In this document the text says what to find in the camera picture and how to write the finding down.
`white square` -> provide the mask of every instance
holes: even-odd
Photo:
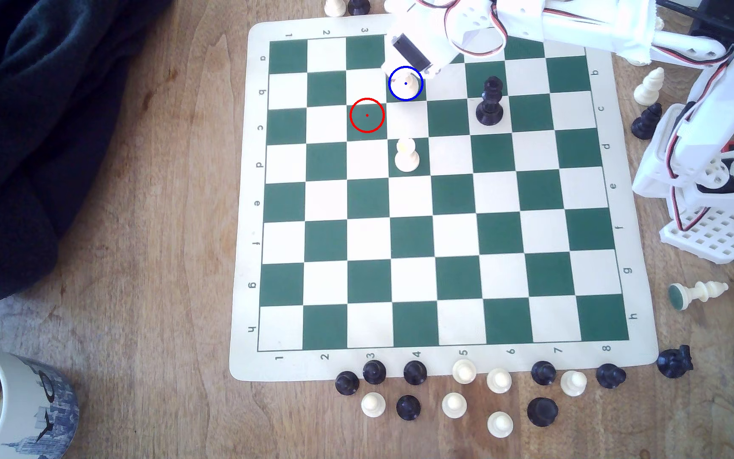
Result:
[[[483,300],[439,300],[438,344],[486,344]]]
[[[390,260],[392,300],[435,301],[435,258],[393,258]]]
[[[576,297],[531,297],[528,298],[528,310],[534,342],[582,339]]]
[[[347,39],[308,40],[308,72],[330,72],[347,68]]]
[[[545,171],[559,169],[557,138],[553,130],[513,132],[511,144],[515,151],[515,169],[518,171]]]
[[[477,215],[473,213],[433,215],[432,236],[435,256],[480,254]]]
[[[347,221],[348,260],[388,260],[389,258],[389,218],[355,218]]]
[[[324,144],[328,142],[347,141],[347,107],[344,105],[327,105],[324,107],[308,107],[305,142]]]
[[[573,290],[582,295],[621,293],[619,267],[614,250],[579,250],[571,252]]]
[[[483,298],[528,298],[525,255],[496,253],[480,256]]]
[[[427,100],[466,99],[466,68],[448,64],[437,77],[424,80]]]
[[[308,74],[271,74],[268,109],[303,109],[308,106]]]
[[[429,139],[429,173],[434,176],[471,174],[471,137],[444,136]]]
[[[392,303],[347,305],[347,347],[392,347]]]
[[[473,97],[472,99],[466,99],[466,109],[469,113],[469,133],[473,136],[478,134],[507,134],[511,132],[511,111],[509,110],[509,97],[503,96],[500,99],[500,105],[503,106],[503,118],[499,123],[494,126],[486,126],[480,124],[477,120],[477,115],[474,111],[477,110],[477,104],[479,104],[483,98]]]
[[[302,349],[303,318],[302,305],[260,307],[259,350]]]
[[[523,231],[523,252],[567,252],[568,228],[565,210],[523,211],[520,213]]]
[[[347,262],[305,263],[303,301],[305,305],[347,304]]]
[[[383,179],[390,176],[387,141],[347,142],[347,178]]]
[[[380,104],[387,102],[387,76],[381,68],[357,68],[347,71],[347,104],[369,97]],[[365,100],[362,104],[374,104]]]
[[[517,172],[479,172],[474,181],[474,211],[515,213],[519,211]]]
[[[263,265],[305,261],[305,222],[263,224]]]
[[[432,215],[430,176],[390,177],[390,216]]]
[[[605,178],[601,167],[570,167],[559,170],[566,209],[607,207]]]
[[[596,128],[590,91],[552,92],[550,98],[555,130]]]
[[[390,102],[387,104],[387,138],[421,139],[429,137],[425,100]]]
[[[305,220],[347,219],[347,181],[305,183]]]
[[[509,96],[548,94],[545,59],[515,59],[505,62],[505,88]]]
[[[265,152],[265,183],[305,181],[305,144],[269,145]]]

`black pawn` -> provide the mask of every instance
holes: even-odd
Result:
[[[539,385],[549,385],[556,379],[557,370],[554,365],[545,360],[540,360],[531,368],[531,377]]]
[[[483,101],[477,104],[474,116],[484,126],[494,126],[503,119],[503,81],[498,77],[488,77],[483,83]]]
[[[633,135],[643,141],[653,138],[653,132],[661,119],[661,104],[658,102],[647,107],[641,115],[630,125],[630,131]]]
[[[352,371],[342,371],[336,377],[336,391],[341,395],[352,395],[359,390],[359,377]]]
[[[656,366],[661,374],[670,379],[684,376],[684,373],[693,369],[690,346],[681,345],[678,349],[662,350],[659,352]]]
[[[371,384],[381,384],[387,379],[387,369],[378,360],[370,360],[364,364],[364,380]]]
[[[426,381],[426,367],[418,360],[408,362],[404,366],[404,380],[411,385],[421,385]]]
[[[532,424],[537,427],[548,427],[557,418],[559,408],[557,408],[557,403],[554,400],[537,397],[528,402],[525,413]]]
[[[412,395],[402,395],[395,404],[395,412],[404,421],[415,421],[421,415],[421,402]]]
[[[596,370],[596,381],[605,389],[616,389],[625,380],[627,380],[625,370],[613,363],[603,363]]]

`black cloth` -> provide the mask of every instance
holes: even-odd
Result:
[[[0,300],[49,274],[170,0],[0,0]]]

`black chess piece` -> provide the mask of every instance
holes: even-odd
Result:
[[[539,385],[549,385],[554,382],[556,377],[556,368],[545,360],[540,360],[531,368],[531,378]]]
[[[670,379],[684,376],[684,373],[693,369],[690,346],[681,345],[678,349],[662,350],[659,352],[656,366],[661,374]]]
[[[411,385],[421,385],[426,381],[426,366],[418,360],[408,362],[404,366],[404,380]]]
[[[596,370],[596,381],[605,389],[616,389],[625,380],[627,380],[625,370],[613,363],[603,363]]]
[[[336,391],[341,395],[352,395],[359,390],[359,377],[352,371],[342,371],[336,377]]]
[[[498,77],[488,77],[483,83],[483,100],[477,104],[474,116],[484,126],[494,126],[503,119],[503,80]]]
[[[633,135],[643,141],[653,138],[653,132],[661,119],[661,104],[658,102],[647,107],[641,115],[630,125],[630,131]]]

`captured chess piece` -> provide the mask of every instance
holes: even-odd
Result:
[[[474,115],[480,124],[494,126],[503,119],[503,80],[498,77],[488,77],[483,83],[483,100],[477,104]]]
[[[653,133],[656,132],[656,126],[658,126],[660,119],[661,104],[657,102],[644,109],[642,114],[633,120],[633,123],[630,124],[630,132],[633,132],[636,138],[648,141],[653,138]]]

